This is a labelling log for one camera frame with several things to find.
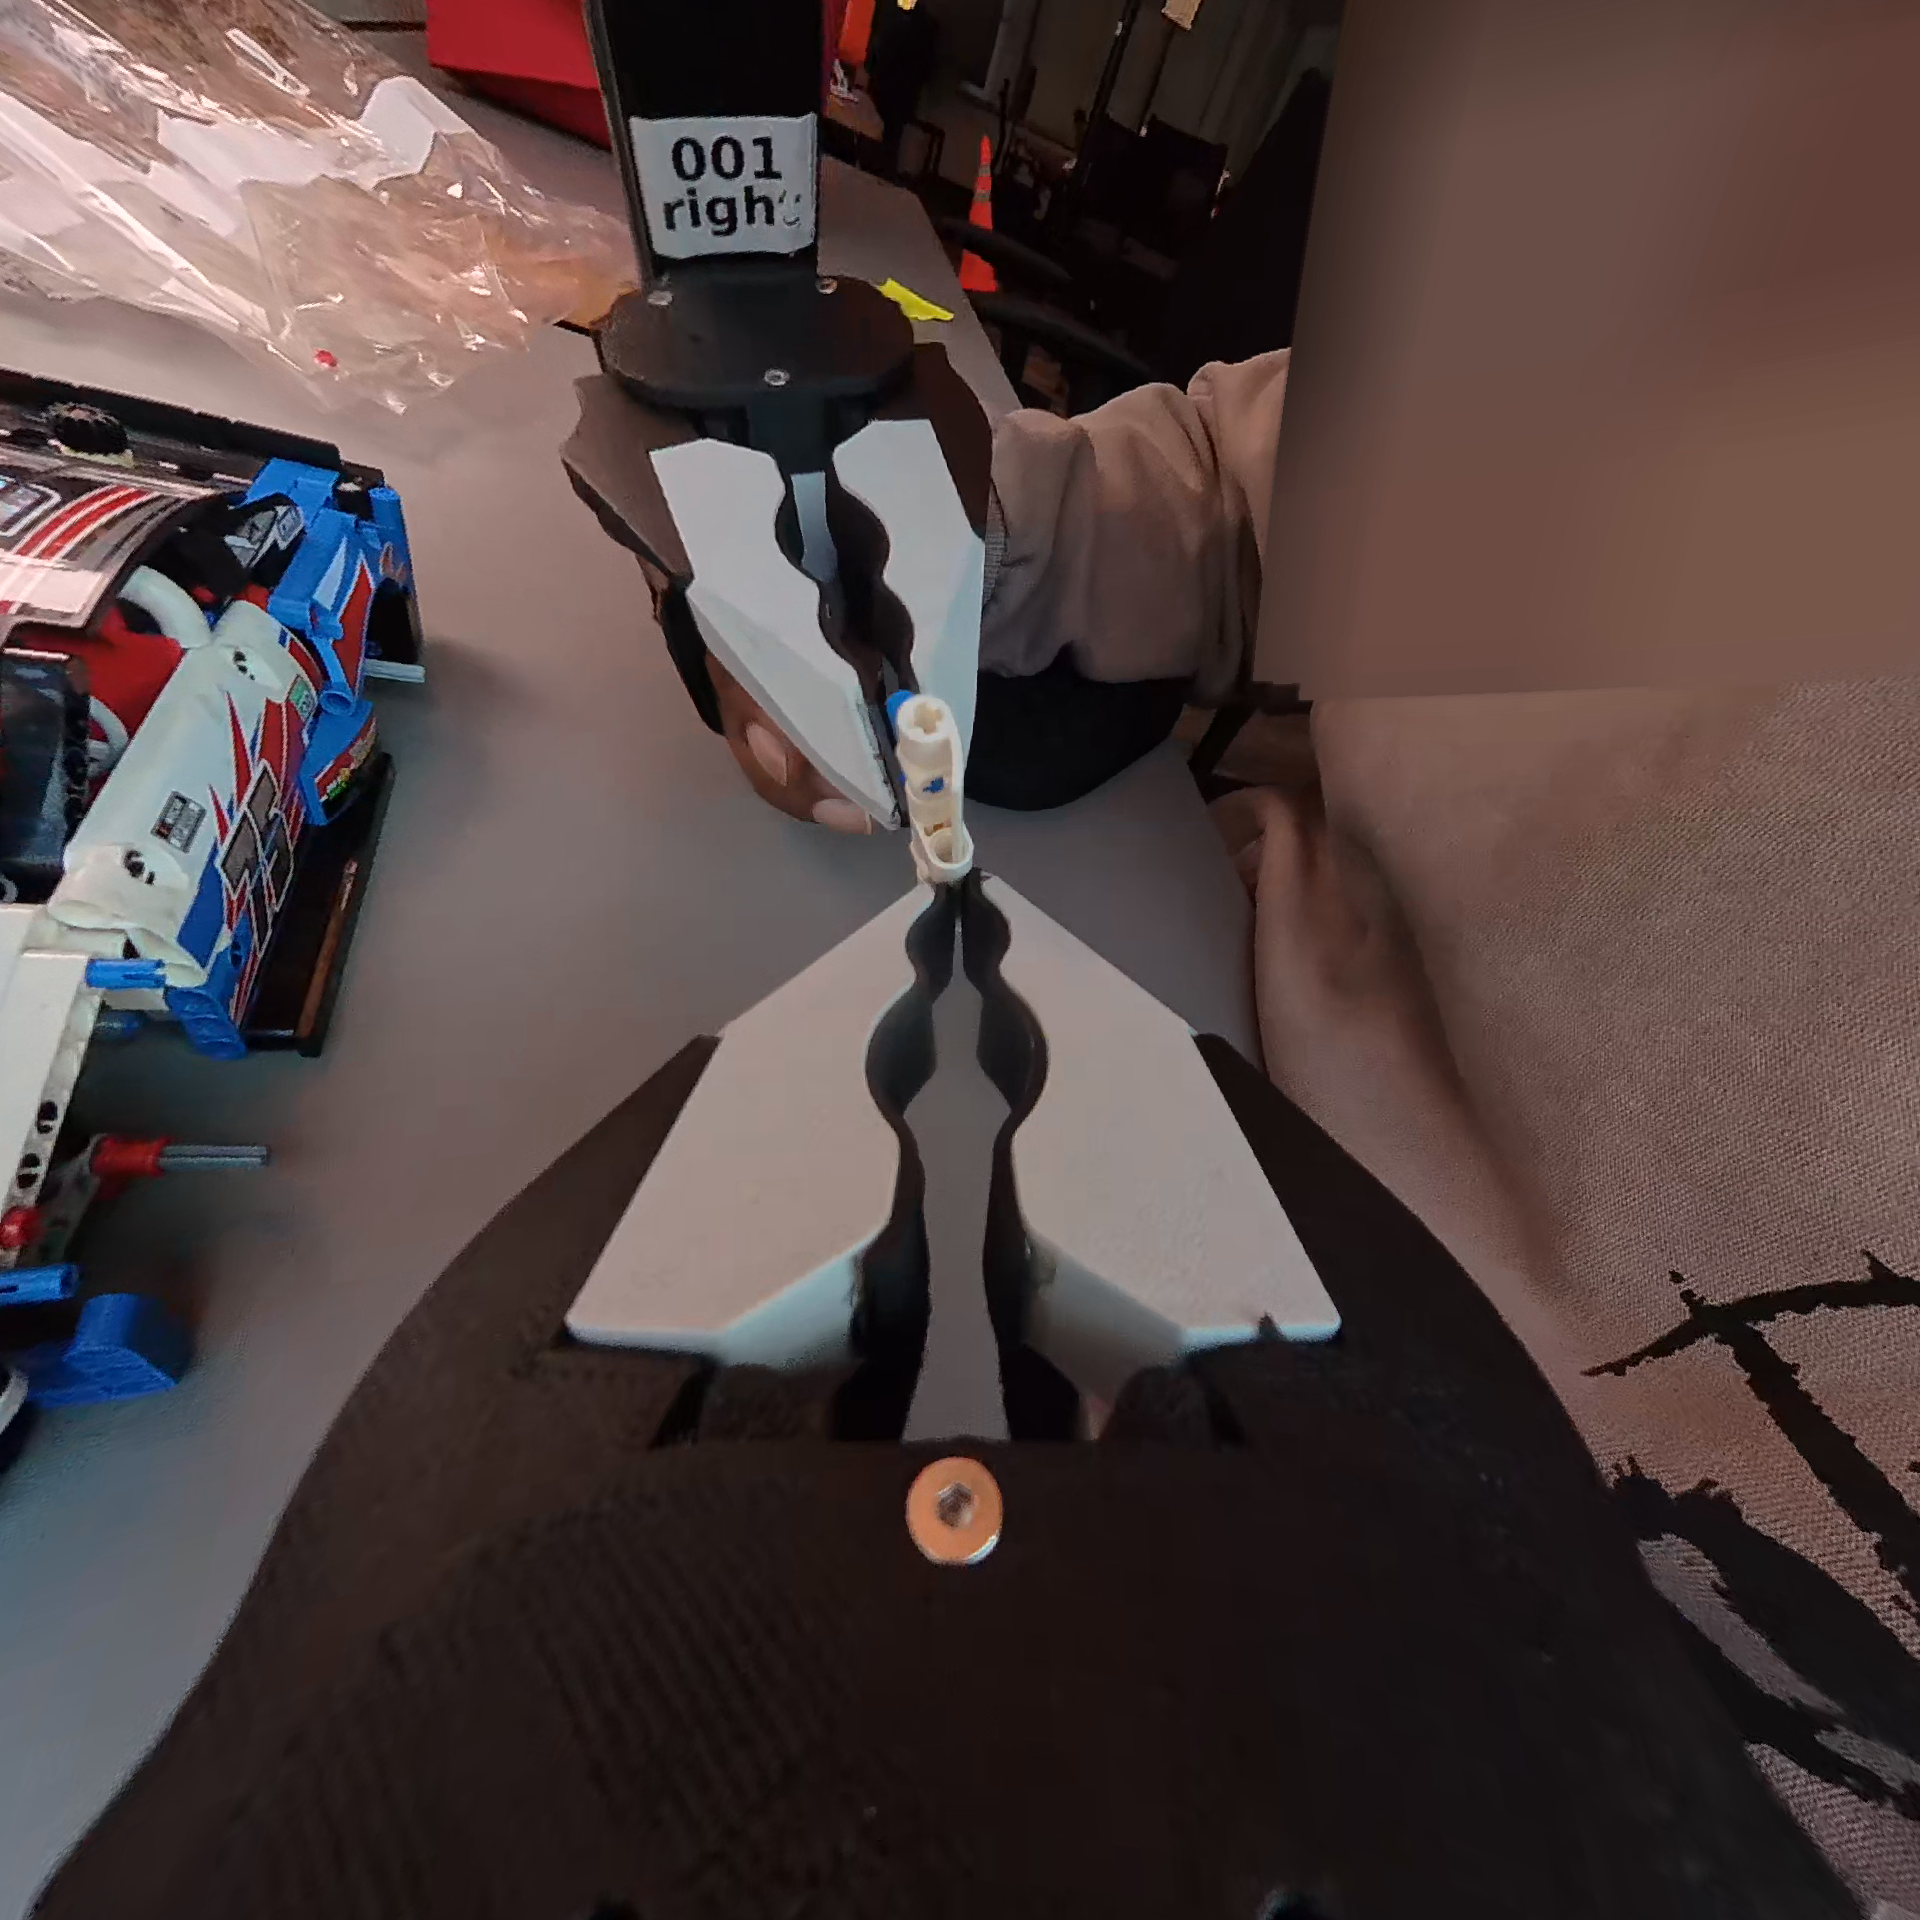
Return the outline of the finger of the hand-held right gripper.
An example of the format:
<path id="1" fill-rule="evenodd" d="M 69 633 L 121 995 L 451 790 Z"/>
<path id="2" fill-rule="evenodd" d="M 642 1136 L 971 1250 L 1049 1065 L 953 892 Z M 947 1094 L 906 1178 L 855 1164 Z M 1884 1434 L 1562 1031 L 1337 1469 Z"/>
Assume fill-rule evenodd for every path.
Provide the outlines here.
<path id="1" fill-rule="evenodd" d="M 777 460 L 741 443 L 670 443 L 651 468 L 693 567 L 687 601 L 709 654 L 822 779 L 878 828 L 899 828 L 870 686 L 830 643 L 822 589 L 777 538 L 787 503 Z"/>
<path id="2" fill-rule="evenodd" d="M 830 465 L 830 683 L 846 717 L 830 776 L 862 809 L 899 809 L 885 706 L 939 700 L 972 749 L 987 535 L 930 422 L 871 422 Z"/>

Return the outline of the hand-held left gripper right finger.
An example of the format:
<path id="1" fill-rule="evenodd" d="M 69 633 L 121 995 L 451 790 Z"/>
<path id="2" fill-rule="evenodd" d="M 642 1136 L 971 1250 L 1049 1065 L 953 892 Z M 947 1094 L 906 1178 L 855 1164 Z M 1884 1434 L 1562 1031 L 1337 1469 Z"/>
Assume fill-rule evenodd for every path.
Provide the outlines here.
<path id="1" fill-rule="evenodd" d="M 996 1333 L 1049 1361 L 1340 1333 L 1183 1016 L 1004 878 L 962 892 L 962 967 L 1006 1105 L 984 1253 Z"/>

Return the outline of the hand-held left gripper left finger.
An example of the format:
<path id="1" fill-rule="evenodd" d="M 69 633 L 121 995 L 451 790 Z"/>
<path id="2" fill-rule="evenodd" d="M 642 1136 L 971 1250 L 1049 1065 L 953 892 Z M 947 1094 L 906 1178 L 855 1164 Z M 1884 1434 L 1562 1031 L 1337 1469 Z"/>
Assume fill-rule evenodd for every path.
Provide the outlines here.
<path id="1" fill-rule="evenodd" d="M 953 902 L 912 888 L 724 1026 L 566 1313 L 570 1340 L 709 1361 L 921 1356 L 924 1155 Z"/>

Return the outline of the white brick connector piece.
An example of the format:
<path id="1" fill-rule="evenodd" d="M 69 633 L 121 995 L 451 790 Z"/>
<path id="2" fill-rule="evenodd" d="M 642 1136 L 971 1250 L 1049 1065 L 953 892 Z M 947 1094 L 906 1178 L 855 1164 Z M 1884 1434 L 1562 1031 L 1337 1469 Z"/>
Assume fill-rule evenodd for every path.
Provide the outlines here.
<path id="1" fill-rule="evenodd" d="M 912 851 L 924 885 L 959 885 L 972 872 L 972 837 L 962 815 L 968 740 L 938 695 L 918 693 L 912 720 L 895 737 L 899 785 Z M 921 802 L 918 785 L 947 776 L 939 802 Z"/>

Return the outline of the grey desk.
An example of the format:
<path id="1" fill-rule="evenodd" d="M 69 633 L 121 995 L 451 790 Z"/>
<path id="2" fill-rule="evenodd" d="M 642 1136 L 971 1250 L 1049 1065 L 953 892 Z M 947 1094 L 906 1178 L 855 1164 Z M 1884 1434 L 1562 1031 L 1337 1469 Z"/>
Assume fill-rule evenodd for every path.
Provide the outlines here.
<path id="1" fill-rule="evenodd" d="M 779 821 L 690 706 L 638 560 L 570 494 L 591 339 L 547 331 L 407 407 L 327 412 L 185 323 L 2 296 L 2 363 L 331 438 L 403 494 L 426 683 L 324 1059 L 148 1028 L 89 1120 L 268 1143 L 93 1215 L 85 1284 L 192 1324 L 175 1391 L 39 1413 L 2 1474 L 2 1918 L 204 1672 L 352 1383 L 420 1291 L 681 1041 L 912 880 L 901 837 Z"/>

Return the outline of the person's right hand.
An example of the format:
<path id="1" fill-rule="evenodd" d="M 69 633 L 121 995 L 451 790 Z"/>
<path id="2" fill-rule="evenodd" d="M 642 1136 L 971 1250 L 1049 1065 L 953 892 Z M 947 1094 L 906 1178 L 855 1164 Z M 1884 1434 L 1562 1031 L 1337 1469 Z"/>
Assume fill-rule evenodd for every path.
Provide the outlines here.
<path id="1" fill-rule="evenodd" d="M 876 821 L 822 779 L 787 733 L 747 695 L 729 666 L 709 656 L 709 683 L 722 720 L 722 737 L 756 788 L 756 792 L 787 821 L 832 828 L 843 837 L 876 834 Z"/>

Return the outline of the grey table with wooden edge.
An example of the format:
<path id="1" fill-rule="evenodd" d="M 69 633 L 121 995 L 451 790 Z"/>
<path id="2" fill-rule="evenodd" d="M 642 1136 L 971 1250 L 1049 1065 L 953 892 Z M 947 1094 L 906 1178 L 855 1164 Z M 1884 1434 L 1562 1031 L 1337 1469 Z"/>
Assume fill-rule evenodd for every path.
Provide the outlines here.
<path id="1" fill-rule="evenodd" d="M 951 310 L 951 321 L 913 321 L 913 335 L 947 346 L 947 359 L 972 387 L 991 423 L 1019 407 L 999 348 L 913 194 L 827 157 L 820 179 L 820 269 L 876 288 L 899 280 L 921 299 Z"/>

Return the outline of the black padded cushion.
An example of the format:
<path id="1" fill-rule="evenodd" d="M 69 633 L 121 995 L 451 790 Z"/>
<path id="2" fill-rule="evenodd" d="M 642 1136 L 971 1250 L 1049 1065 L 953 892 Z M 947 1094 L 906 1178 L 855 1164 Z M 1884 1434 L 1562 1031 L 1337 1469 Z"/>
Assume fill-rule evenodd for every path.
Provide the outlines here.
<path id="1" fill-rule="evenodd" d="M 1056 656 L 1043 671 L 975 676 L 962 790 L 972 802 L 1067 805 L 1153 753 L 1188 706 L 1188 680 L 1097 683 Z"/>

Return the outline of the red box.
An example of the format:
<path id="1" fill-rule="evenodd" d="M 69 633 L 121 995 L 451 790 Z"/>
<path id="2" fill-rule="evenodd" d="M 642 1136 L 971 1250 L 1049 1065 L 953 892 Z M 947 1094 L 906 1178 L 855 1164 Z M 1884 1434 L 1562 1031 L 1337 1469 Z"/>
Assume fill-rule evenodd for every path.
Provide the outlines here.
<path id="1" fill-rule="evenodd" d="M 426 53 L 471 90 L 612 147 L 585 4 L 429 4 Z"/>

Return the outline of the person's beige printed sweatshirt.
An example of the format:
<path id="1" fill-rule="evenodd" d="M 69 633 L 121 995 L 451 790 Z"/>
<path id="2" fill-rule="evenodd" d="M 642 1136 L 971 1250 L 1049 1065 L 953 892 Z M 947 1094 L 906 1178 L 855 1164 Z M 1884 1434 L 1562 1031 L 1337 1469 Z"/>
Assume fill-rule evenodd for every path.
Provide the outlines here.
<path id="1" fill-rule="evenodd" d="M 1488 1292 L 1916 1918 L 1916 680 L 1323 701 L 1217 802 L 1269 1078 Z"/>

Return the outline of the toy brick race car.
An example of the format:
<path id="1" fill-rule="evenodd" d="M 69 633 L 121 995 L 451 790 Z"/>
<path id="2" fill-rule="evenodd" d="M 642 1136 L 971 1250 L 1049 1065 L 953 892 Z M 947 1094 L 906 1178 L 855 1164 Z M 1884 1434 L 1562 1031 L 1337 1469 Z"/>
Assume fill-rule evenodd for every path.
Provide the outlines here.
<path id="1" fill-rule="evenodd" d="M 89 1211 L 254 1143 L 77 1124 L 109 1039 L 324 1050 L 420 683 L 403 495 L 282 423 L 2 370 L 2 1464 L 180 1383 L 188 1333 L 82 1279 Z"/>

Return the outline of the clear plastic bags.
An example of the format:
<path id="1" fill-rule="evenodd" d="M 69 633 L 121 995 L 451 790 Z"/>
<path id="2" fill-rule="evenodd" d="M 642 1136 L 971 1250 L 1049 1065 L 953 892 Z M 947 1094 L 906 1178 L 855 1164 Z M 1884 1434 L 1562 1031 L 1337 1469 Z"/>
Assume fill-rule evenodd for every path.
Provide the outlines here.
<path id="1" fill-rule="evenodd" d="M 184 321 L 403 413 L 638 280 L 614 214 L 310 4 L 2 4 L 11 295 Z"/>

